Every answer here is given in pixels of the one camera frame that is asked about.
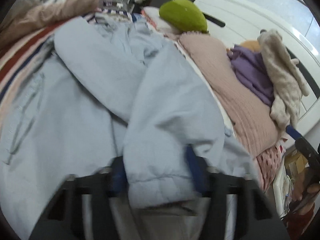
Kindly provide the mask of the red sweater forearm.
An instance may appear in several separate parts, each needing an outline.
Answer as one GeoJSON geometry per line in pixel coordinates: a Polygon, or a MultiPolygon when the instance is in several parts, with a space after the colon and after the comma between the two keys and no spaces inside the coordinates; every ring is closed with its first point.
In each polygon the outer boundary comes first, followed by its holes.
{"type": "Polygon", "coordinates": [[[283,219],[284,225],[286,226],[287,232],[291,240],[299,239],[299,237],[304,232],[307,225],[313,218],[313,212],[315,209],[315,204],[310,208],[310,210],[301,215],[300,213],[288,213],[283,219]]]}

